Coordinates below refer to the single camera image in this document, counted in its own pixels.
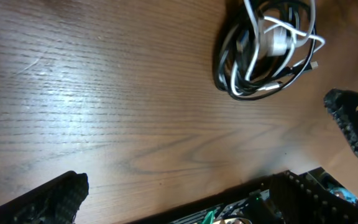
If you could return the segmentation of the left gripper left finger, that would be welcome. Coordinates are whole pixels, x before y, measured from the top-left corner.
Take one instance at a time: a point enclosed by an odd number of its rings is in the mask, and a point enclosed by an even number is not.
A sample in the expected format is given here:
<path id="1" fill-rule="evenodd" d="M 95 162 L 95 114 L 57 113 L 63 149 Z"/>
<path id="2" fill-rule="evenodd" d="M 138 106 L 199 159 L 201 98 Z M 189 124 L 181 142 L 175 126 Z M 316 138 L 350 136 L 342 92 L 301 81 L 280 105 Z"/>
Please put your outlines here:
<path id="1" fill-rule="evenodd" d="M 68 171 L 0 206 L 0 224 L 72 224 L 89 194 L 88 176 Z"/>

